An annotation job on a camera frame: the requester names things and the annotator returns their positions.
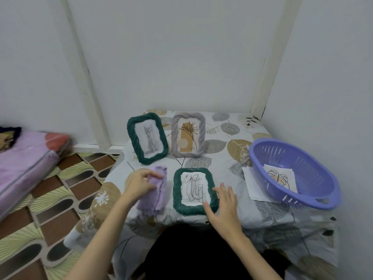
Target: cat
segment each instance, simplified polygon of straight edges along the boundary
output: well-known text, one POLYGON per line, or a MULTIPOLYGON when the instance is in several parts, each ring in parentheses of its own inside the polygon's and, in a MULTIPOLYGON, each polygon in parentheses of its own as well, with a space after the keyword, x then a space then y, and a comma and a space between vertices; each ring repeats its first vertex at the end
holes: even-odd
POLYGON ((148 137, 148 151, 147 153, 153 153, 158 151, 156 137, 154 136, 153 126, 144 127, 146 136, 148 137))

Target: floor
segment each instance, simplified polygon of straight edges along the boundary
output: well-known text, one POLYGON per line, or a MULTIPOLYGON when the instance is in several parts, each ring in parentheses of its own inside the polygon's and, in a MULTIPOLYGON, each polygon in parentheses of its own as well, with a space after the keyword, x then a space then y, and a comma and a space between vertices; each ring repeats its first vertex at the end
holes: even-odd
POLYGON ((69 155, 0 223, 0 279, 63 279, 79 258, 63 240, 118 156, 69 155))

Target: picture frame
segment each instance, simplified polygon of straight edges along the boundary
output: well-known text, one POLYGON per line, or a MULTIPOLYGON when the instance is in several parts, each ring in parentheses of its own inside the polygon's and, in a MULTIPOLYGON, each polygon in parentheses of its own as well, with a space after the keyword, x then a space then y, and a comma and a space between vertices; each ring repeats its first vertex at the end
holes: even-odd
POLYGON ((156 113, 131 117, 127 122, 127 131, 140 163, 150 165, 168 154, 165 131, 156 113))
POLYGON ((175 157, 200 157, 204 151, 205 132, 206 119, 201 113, 176 113, 172 118, 171 128, 173 155, 175 157))
POLYGON ((211 210, 215 213, 219 199, 213 187, 212 174, 207 168, 180 168, 173 176, 173 207, 182 215, 206 215, 202 202, 210 200, 211 210))

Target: green picture frame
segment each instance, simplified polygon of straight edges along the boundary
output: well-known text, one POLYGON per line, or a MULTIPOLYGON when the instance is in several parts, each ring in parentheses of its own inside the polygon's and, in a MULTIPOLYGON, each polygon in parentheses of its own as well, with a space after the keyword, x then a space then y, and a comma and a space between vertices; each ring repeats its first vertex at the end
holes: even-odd
POLYGON ((163 130, 161 119, 156 113, 147 113, 142 116, 131 117, 127 122, 127 131, 128 136, 131 139, 133 149, 137 155, 137 159, 141 164, 150 165, 153 162, 164 158, 168 154, 169 149, 165 131, 163 130), (163 151, 161 153, 157 153, 156 155, 150 158, 144 157, 144 151, 140 146, 139 138, 135 132, 135 124, 144 122, 146 120, 154 120, 156 122, 156 127, 159 130, 160 140, 163 145, 163 151))
POLYGON ((210 207, 214 213, 217 212, 219 208, 219 199, 217 193, 212 190, 215 184, 212 179, 212 174, 207 168, 180 168, 176 170, 173 176, 173 207, 175 210, 182 215, 206 215, 203 205, 187 206, 181 203, 181 174, 184 172, 202 172, 206 175, 208 193, 211 198, 210 207))

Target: twisted rope-textured frame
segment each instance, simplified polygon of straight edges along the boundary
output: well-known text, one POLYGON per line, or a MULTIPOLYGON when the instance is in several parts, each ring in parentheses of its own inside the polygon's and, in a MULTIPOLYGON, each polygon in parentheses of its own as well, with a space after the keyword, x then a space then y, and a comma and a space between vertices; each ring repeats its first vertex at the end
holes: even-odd
POLYGON ((172 118, 172 131, 171 131, 171 150, 174 156, 176 157, 200 157, 204 151, 204 142, 205 142, 205 132, 206 132, 206 119, 199 112, 179 112, 174 115, 172 118), (200 121, 199 125, 199 137, 198 137, 198 149, 196 153, 193 152, 183 152, 181 153, 178 150, 178 121, 180 118, 196 118, 200 121))
POLYGON ((177 212, 182 215, 206 215, 203 205, 187 206, 181 203, 181 174, 184 172, 201 172, 206 175, 208 193, 211 197, 210 207, 215 213, 219 208, 219 199, 217 198, 216 192, 212 190, 215 187, 212 174, 207 168, 180 168, 177 169, 173 176, 173 207, 177 212))
POLYGON ((154 161, 162 159, 168 154, 168 143, 165 131, 163 130, 161 119, 156 113, 147 113, 146 115, 131 117, 127 122, 127 131, 128 136, 132 142, 133 150, 135 151, 137 158, 141 164, 150 165, 154 161), (141 149, 139 138, 135 132, 135 124, 149 119, 154 120, 156 122, 156 127, 159 130, 159 136, 163 144, 163 151, 161 153, 157 153, 151 158, 145 158, 144 151, 141 149))

